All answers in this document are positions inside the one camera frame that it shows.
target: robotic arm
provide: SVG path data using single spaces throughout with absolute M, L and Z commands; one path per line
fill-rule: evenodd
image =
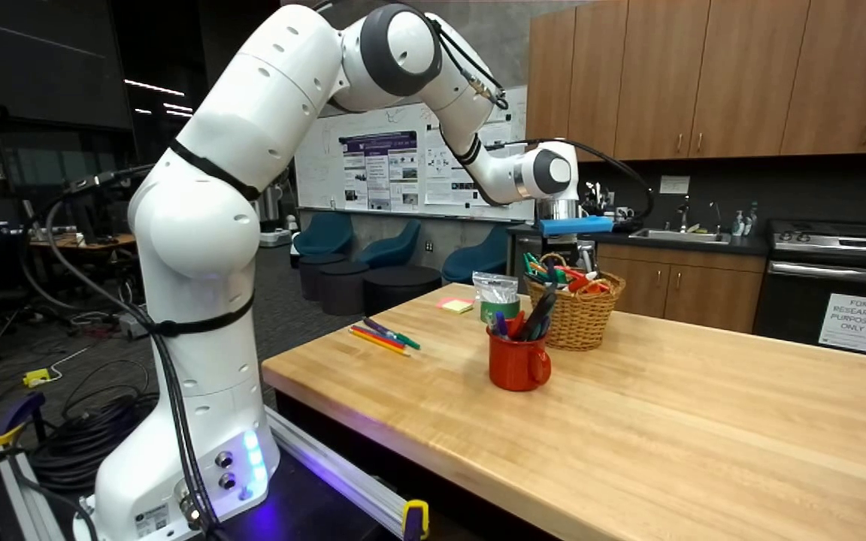
M 276 8 L 130 201 L 160 402 L 99 467 L 87 503 L 95 536 L 189 536 L 264 497 L 279 450 L 258 394 L 248 197 L 326 99 L 347 110 L 422 99 L 484 201 L 557 197 L 554 217 L 572 217 L 573 147 L 491 155 L 479 130 L 503 92 L 446 22 L 383 6 L 333 30 L 305 6 Z

